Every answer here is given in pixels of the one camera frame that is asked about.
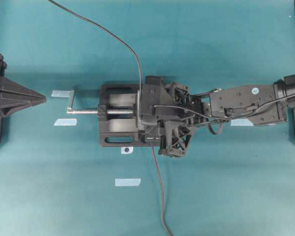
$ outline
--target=robotic arm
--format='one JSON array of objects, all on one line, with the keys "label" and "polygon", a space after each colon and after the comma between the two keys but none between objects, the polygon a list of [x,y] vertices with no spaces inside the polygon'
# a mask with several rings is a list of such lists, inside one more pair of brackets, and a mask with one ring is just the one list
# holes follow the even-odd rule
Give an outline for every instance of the robotic arm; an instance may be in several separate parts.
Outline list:
[{"label": "robotic arm", "polygon": [[[97,110],[73,110],[70,94],[68,114],[97,114],[100,144],[103,147],[159,147],[159,154],[183,157],[197,128],[207,126],[212,134],[222,132],[226,122],[251,125],[286,122],[286,108],[294,108],[295,75],[273,85],[247,85],[213,89],[194,94],[188,86],[163,84],[147,76],[140,94],[139,85],[103,85]],[[211,125],[219,124],[215,132]]]}]

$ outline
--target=teal table surface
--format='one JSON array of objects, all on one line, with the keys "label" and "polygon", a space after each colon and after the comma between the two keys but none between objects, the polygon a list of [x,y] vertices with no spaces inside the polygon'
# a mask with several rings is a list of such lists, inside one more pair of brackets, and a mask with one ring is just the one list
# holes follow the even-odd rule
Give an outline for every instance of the teal table surface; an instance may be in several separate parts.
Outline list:
[{"label": "teal table surface", "polygon": [[[103,24],[139,55],[143,76],[192,93],[272,84],[295,74],[293,0],[59,0]],[[95,116],[106,82],[138,83],[120,43],[47,0],[0,0],[6,77],[47,103],[4,120],[0,236],[162,236],[159,184],[149,148],[99,146]],[[76,118],[76,126],[54,126]],[[158,156],[166,219],[176,236],[295,236],[293,122],[196,132],[186,157]],[[116,178],[141,178],[115,187]]]}]

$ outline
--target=black cable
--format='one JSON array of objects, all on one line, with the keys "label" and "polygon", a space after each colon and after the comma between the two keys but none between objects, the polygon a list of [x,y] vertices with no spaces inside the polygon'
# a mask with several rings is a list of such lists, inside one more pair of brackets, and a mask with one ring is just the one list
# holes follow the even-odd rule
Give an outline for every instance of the black cable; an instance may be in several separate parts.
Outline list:
[{"label": "black cable", "polygon": [[261,109],[263,109],[264,107],[266,106],[269,106],[271,104],[274,104],[274,103],[277,103],[279,101],[282,101],[282,100],[286,100],[286,99],[289,99],[289,98],[292,98],[292,97],[295,97],[295,93],[294,94],[291,94],[291,95],[288,95],[288,96],[284,96],[284,97],[281,97],[281,98],[278,98],[278,99],[275,99],[275,100],[272,100],[272,101],[269,101],[269,102],[266,102],[264,104],[262,104],[260,107],[258,107],[256,110],[252,111],[251,113],[247,114],[247,115],[242,115],[242,116],[238,116],[238,117],[209,117],[209,116],[206,116],[206,115],[203,115],[199,112],[196,112],[196,111],[193,111],[193,110],[190,110],[188,108],[185,108],[185,107],[180,107],[180,106],[172,106],[172,105],[154,105],[154,107],[170,107],[170,108],[177,108],[177,109],[182,109],[182,110],[185,110],[185,111],[189,111],[189,112],[192,112],[196,115],[199,115],[201,117],[204,117],[204,118],[212,118],[212,119],[220,119],[220,120],[233,120],[233,119],[238,119],[238,118],[246,118],[246,117],[251,117],[251,116],[254,116],[256,115],[257,113],[260,112]]},{"label": "black cable", "polygon": [[154,147],[151,147],[151,150],[152,150],[152,156],[153,156],[153,159],[154,159],[154,164],[155,164],[155,168],[156,168],[156,172],[157,172],[159,185],[160,185],[160,188],[161,188],[161,222],[162,222],[162,225],[163,225],[166,233],[169,236],[172,236],[172,232],[167,227],[165,219],[164,219],[164,186],[163,186],[163,180],[162,180],[161,174],[159,172],[159,168],[158,168],[158,164],[157,164],[157,160],[156,160],[156,156],[155,156],[155,152],[154,152]]},{"label": "black cable", "polygon": [[53,1],[53,0],[48,0],[49,2],[51,2],[52,4],[60,7],[61,9],[69,12],[70,14],[88,22],[88,23],[91,23],[93,25],[95,25],[96,27],[99,27],[101,30],[105,31],[107,34],[109,34],[110,36],[112,36],[113,38],[115,38],[116,40],[118,40],[120,43],[122,43],[127,49],[130,50],[130,52],[134,55],[134,57],[136,58],[136,62],[137,62],[137,65],[138,65],[138,71],[139,71],[139,79],[140,79],[140,84],[139,84],[139,90],[140,90],[140,97],[141,97],[141,91],[142,91],[142,71],[141,71],[141,65],[140,65],[140,61],[139,61],[139,58],[138,58],[138,55],[135,53],[135,51],[128,45],[126,44],[122,39],[120,39],[119,37],[117,37],[116,35],[114,35],[113,33],[111,33],[108,29],[104,28],[103,26],[101,26],[100,24],[94,22],[94,21],[91,21],[89,20],[88,18],[85,18],[83,16],[80,16],[79,14],[75,13],[74,11],[71,11],[70,9],[60,5],[59,3]]},{"label": "black cable", "polygon": [[223,126],[224,126],[224,123],[221,122],[217,132],[215,132],[215,131],[213,130],[211,124],[208,124],[208,125],[207,125],[207,128],[208,128],[208,130],[210,131],[211,134],[213,134],[213,135],[218,135],[218,134],[222,134],[222,132],[223,132]]},{"label": "black cable", "polygon": [[182,109],[182,110],[185,110],[185,111],[188,111],[188,112],[191,112],[191,113],[194,113],[196,115],[199,115],[201,117],[204,117],[204,118],[207,118],[207,119],[210,119],[210,118],[215,118],[215,119],[224,119],[224,120],[230,120],[231,118],[223,118],[223,117],[209,117],[209,116],[206,116],[206,115],[203,115],[199,112],[195,112],[193,110],[190,110],[188,108],[185,108],[185,107],[180,107],[180,106],[172,106],[172,105],[154,105],[154,107],[170,107],[170,108],[177,108],[177,109]]}]

